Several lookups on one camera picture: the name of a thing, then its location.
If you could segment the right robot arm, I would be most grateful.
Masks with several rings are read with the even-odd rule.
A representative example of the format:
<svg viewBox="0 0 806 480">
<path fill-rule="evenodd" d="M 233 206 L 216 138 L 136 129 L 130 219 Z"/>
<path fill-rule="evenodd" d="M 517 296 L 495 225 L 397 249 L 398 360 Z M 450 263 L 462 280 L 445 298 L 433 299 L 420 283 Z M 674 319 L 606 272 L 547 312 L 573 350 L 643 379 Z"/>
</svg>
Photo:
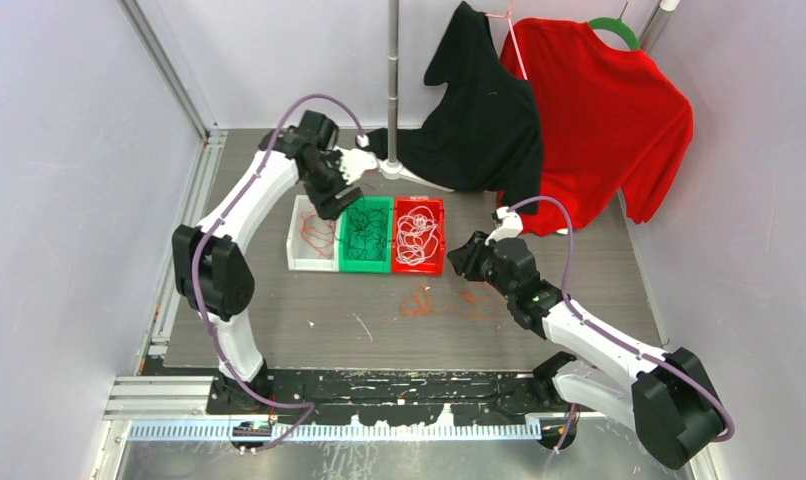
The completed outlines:
<svg viewBox="0 0 806 480">
<path fill-rule="evenodd" d="M 476 231 L 447 259 L 456 275 L 496 290 L 521 328 L 563 346 L 534 371 L 535 400 L 544 409 L 568 403 L 602 413 L 632 430 L 669 469 L 734 435 L 696 354 L 653 347 L 595 317 L 541 277 L 524 240 L 495 241 Z"/>
</svg>

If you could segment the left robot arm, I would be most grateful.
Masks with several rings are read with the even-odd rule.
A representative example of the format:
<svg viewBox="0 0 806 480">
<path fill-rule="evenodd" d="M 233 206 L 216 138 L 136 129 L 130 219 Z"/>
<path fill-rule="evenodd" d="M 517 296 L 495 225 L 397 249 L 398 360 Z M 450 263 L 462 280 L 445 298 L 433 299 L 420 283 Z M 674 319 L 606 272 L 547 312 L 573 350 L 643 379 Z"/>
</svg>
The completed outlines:
<svg viewBox="0 0 806 480">
<path fill-rule="evenodd" d="M 221 203 L 196 225 L 181 224 L 172 234 L 176 289 L 205 322 L 231 398 L 248 413 L 267 406 L 271 386 L 249 321 L 255 279 L 244 251 L 271 209 L 297 184 L 323 220 L 338 219 L 361 198 L 355 184 L 377 168 L 378 160 L 366 151 L 366 136 L 357 136 L 356 147 L 345 149 L 335 145 L 337 133 L 331 119 L 311 110 L 298 125 L 268 133 Z"/>
</svg>

